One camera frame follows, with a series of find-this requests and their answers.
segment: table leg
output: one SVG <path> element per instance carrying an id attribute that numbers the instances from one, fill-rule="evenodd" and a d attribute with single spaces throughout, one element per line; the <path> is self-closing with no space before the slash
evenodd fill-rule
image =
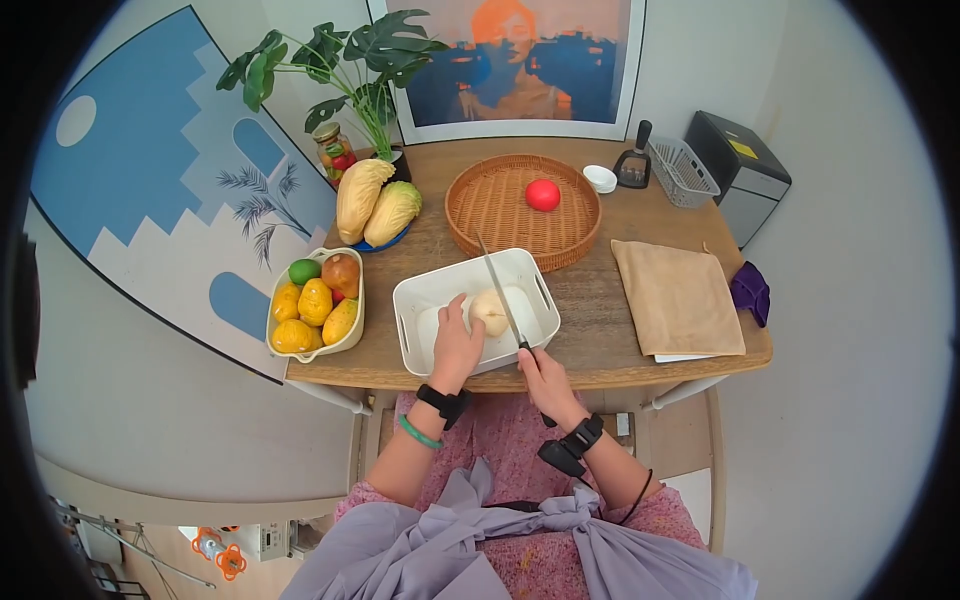
<path id="1" fill-rule="evenodd" d="M 669 392 L 665 392 L 655 397 L 649 404 L 644 404 L 643 410 L 646 412 L 658 411 L 671 402 L 676 402 L 677 400 L 682 400 L 688 396 L 698 394 L 711 385 L 716 385 L 726 378 L 726 375 L 720 375 L 719 377 L 704 377 L 703 379 L 692 379 L 690 381 L 685 381 Z"/>
<path id="2" fill-rule="evenodd" d="M 373 414 L 373 410 L 364 402 L 354 400 L 329 386 L 320 383 L 310 383 L 309 381 L 292 381 L 290 379 L 286 379 L 285 382 L 287 385 L 292 385 L 298 390 L 303 390 L 313 397 L 349 409 L 353 414 L 367 415 L 368 417 Z"/>

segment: purple cloth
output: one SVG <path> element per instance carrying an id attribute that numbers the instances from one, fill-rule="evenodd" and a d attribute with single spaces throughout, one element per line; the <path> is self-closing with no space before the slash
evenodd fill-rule
<path id="1" fill-rule="evenodd" d="M 756 324 L 767 326 L 770 314 L 770 286 L 754 263 L 743 263 L 730 283 L 733 305 L 737 310 L 749 309 L 754 314 Z"/>
<path id="2" fill-rule="evenodd" d="M 424 513 L 386 502 L 354 507 L 307 557 L 280 600 L 509 600 L 476 542 L 569 531 L 591 600 L 752 600 L 756 580 L 743 564 L 680 541 L 590 516 L 600 503 L 580 484 L 547 498 L 536 513 L 481 508 L 493 477 L 485 459 L 456 468 Z"/>

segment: knife handle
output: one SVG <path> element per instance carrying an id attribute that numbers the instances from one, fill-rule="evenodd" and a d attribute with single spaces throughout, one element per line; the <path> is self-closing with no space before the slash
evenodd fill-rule
<path id="1" fill-rule="evenodd" d="M 534 357 L 534 362 L 535 363 L 537 362 L 537 357 L 534 356 L 534 351 L 532 348 L 530 348 L 530 344 L 526 340 L 520 342 L 520 347 L 526 348 L 527 351 L 530 352 L 530 355 Z M 540 413 L 540 417 L 543 418 L 543 424 L 546 425 L 547 427 L 557 426 L 557 422 L 547 417 L 544 413 Z"/>

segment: white onion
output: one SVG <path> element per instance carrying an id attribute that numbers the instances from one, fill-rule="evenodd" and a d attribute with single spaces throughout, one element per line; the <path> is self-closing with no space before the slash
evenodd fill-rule
<path id="1" fill-rule="evenodd" d="M 487 337 L 498 338 L 510 326 L 507 321 L 507 311 L 503 309 L 500 296 L 496 290 L 484 290 L 477 294 L 470 303 L 470 321 L 479 319 L 487 326 Z"/>

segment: tan cloth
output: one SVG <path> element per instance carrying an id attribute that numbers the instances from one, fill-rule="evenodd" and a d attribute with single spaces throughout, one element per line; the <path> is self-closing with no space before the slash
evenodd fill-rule
<path id="1" fill-rule="evenodd" d="M 747 353 L 713 254 L 611 240 L 644 356 Z"/>

